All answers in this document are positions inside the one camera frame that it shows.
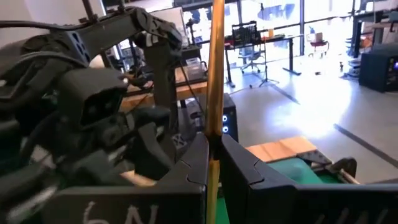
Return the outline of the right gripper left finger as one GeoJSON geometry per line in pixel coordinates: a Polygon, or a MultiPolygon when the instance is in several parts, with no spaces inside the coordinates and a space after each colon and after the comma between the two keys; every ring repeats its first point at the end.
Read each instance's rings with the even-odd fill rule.
{"type": "Polygon", "coordinates": [[[174,167],[152,187],[72,187],[41,211],[48,224],[205,223],[208,141],[197,134],[174,167]]]}

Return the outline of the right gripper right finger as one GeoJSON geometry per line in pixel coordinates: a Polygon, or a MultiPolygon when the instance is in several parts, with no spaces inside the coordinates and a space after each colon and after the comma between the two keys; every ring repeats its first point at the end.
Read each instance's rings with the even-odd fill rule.
{"type": "Polygon", "coordinates": [[[298,184],[221,138],[221,183],[231,223],[397,224],[396,184],[298,184]]]}

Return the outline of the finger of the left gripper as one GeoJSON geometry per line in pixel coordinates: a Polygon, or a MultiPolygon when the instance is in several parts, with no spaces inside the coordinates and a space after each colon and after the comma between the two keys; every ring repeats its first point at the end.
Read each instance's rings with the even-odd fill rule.
{"type": "Polygon", "coordinates": [[[132,186],[102,150],[71,156],[71,183],[77,186],[132,186]]]}
{"type": "Polygon", "coordinates": [[[150,179],[160,180],[174,166],[174,162],[158,143],[154,123],[140,127],[138,133],[142,146],[134,150],[135,171],[150,179]]]}

